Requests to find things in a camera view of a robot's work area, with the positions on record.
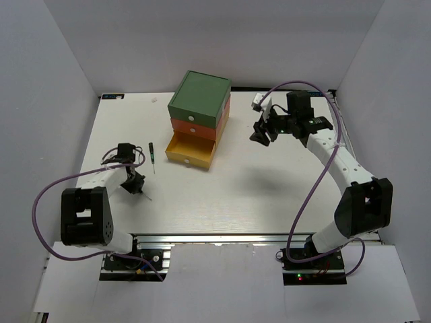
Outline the slim green screwdriver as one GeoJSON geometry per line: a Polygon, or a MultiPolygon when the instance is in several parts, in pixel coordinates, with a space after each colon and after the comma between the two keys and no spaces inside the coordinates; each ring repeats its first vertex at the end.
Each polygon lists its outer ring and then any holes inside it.
{"type": "Polygon", "coordinates": [[[142,194],[145,198],[147,198],[148,200],[152,201],[152,199],[151,199],[148,195],[146,195],[144,192],[141,192],[141,194],[142,194]]]}

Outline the slim black screwdriver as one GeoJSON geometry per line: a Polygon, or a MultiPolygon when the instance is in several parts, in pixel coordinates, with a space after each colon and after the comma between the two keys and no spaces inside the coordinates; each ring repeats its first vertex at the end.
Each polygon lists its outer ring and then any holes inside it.
{"type": "Polygon", "coordinates": [[[151,159],[151,163],[152,163],[153,173],[156,174],[155,157],[154,157],[154,144],[152,142],[149,142],[148,147],[149,147],[149,152],[150,152],[150,159],[151,159]]]}

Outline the green top drawer box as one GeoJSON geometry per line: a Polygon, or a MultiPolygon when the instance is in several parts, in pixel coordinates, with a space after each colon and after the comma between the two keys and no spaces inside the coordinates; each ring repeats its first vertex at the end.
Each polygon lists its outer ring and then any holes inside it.
{"type": "Polygon", "coordinates": [[[214,129],[230,97],[232,80],[187,71],[168,103],[172,119],[214,129]]]}

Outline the yellow bottom drawer box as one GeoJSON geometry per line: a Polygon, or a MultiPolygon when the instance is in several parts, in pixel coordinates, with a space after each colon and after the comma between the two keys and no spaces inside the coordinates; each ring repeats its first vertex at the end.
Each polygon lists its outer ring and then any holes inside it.
{"type": "Polygon", "coordinates": [[[169,160],[210,169],[220,141],[212,141],[179,131],[174,134],[165,150],[169,160]]]}

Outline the orange drawer box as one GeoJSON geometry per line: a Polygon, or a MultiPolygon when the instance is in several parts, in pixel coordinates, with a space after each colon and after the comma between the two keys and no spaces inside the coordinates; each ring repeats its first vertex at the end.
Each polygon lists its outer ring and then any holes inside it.
{"type": "Polygon", "coordinates": [[[231,97],[229,96],[228,101],[226,102],[223,108],[221,118],[215,129],[201,126],[198,124],[193,124],[192,122],[186,122],[183,120],[171,118],[170,121],[171,121],[173,130],[179,131],[188,135],[216,141],[218,143],[220,141],[220,138],[222,136],[222,133],[225,129],[226,123],[229,118],[230,99],[231,97]]]}

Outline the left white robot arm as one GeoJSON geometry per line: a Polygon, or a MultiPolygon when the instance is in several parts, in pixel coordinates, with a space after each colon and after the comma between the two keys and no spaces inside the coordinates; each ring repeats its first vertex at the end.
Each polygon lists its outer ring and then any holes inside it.
{"type": "Polygon", "coordinates": [[[142,194],[145,176],[136,167],[145,161],[142,149],[120,143],[102,158],[102,168],[78,188],[61,195],[61,241],[66,246],[94,247],[119,253],[127,268],[141,264],[142,251],[133,246],[134,237],[114,228],[110,197],[122,188],[142,194]]]}

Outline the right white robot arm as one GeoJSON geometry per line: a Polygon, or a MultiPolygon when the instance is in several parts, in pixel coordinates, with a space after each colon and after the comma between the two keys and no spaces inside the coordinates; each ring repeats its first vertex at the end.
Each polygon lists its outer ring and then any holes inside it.
{"type": "Polygon", "coordinates": [[[320,268],[328,261],[328,252],[390,224],[393,185],[364,169],[341,144],[333,125],[324,116],[314,115],[308,92],[289,92],[286,97],[288,107],[283,115],[278,115],[271,97],[255,95],[251,106],[261,117],[253,125],[250,139],[268,146],[279,135],[293,135],[334,179],[341,193],[334,219],[305,244],[305,263],[320,268]]]}

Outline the right black logo sticker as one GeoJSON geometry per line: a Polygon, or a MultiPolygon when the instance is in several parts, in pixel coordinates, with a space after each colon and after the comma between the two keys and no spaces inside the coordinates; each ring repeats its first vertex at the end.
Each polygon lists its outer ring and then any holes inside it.
{"type": "Polygon", "coordinates": [[[324,94],[321,92],[317,92],[317,91],[309,91],[308,92],[310,94],[310,96],[312,97],[324,97],[324,94]]]}

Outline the black logo sticker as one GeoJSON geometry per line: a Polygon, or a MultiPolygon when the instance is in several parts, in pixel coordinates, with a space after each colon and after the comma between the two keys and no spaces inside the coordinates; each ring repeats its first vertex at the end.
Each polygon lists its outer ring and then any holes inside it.
{"type": "Polygon", "coordinates": [[[310,94],[310,96],[312,97],[324,97],[324,94],[321,92],[317,92],[317,91],[309,91],[308,92],[310,94]]]}
{"type": "Polygon", "coordinates": [[[122,100],[125,97],[124,94],[103,94],[102,100],[122,100]]]}

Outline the left black logo sticker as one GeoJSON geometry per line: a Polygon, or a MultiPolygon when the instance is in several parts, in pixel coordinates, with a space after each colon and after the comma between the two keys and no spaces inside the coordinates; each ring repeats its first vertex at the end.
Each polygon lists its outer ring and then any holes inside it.
{"type": "Polygon", "coordinates": [[[103,94],[102,100],[122,100],[125,97],[124,94],[103,94]]]}

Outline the aluminium front rail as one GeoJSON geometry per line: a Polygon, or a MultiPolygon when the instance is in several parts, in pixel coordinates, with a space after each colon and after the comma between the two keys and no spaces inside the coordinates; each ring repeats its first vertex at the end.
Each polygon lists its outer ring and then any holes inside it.
{"type": "Polygon", "coordinates": [[[287,242],[288,234],[137,234],[141,243],[190,244],[190,243],[246,243],[287,242]]]}

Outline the aluminium rail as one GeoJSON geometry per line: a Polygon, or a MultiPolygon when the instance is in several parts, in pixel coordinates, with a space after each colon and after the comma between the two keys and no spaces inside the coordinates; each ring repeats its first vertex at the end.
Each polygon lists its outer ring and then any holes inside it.
{"type": "Polygon", "coordinates": [[[347,128],[344,123],[344,119],[340,110],[340,107],[337,102],[337,91],[335,89],[328,89],[327,95],[331,99],[331,102],[337,109],[337,115],[339,116],[340,125],[341,125],[341,142],[345,145],[346,149],[355,157],[354,148],[352,146],[352,142],[347,133],[347,128]]]}
{"type": "Polygon", "coordinates": [[[246,243],[287,242],[288,234],[137,234],[141,243],[190,244],[190,243],[246,243]]]}

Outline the aluminium right side rail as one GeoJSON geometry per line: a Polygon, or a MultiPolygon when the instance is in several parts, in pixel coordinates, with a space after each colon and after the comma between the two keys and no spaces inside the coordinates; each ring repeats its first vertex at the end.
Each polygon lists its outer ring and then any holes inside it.
{"type": "Polygon", "coordinates": [[[337,115],[339,116],[340,125],[341,125],[341,142],[345,145],[346,149],[355,157],[354,148],[352,146],[352,142],[347,133],[347,128],[344,123],[344,119],[340,110],[340,107],[337,102],[337,91],[335,89],[328,89],[327,95],[331,99],[331,102],[337,109],[337,115]]]}

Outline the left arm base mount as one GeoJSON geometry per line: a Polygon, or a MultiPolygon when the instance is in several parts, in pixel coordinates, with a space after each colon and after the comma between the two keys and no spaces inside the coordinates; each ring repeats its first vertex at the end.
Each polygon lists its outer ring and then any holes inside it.
{"type": "Polygon", "coordinates": [[[100,281],[161,282],[170,266],[172,245],[138,242],[129,254],[131,258],[104,256],[100,281]]]}

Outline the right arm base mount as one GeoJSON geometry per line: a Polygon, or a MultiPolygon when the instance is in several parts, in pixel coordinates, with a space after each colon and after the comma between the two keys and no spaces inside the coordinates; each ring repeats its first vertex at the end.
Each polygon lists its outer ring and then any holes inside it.
{"type": "Polygon", "coordinates": [[[281,263],[284,286],[346,285],[345,265],[340,251],[310,262],[295,263],[286,248],[275,254],[281,263]]]}

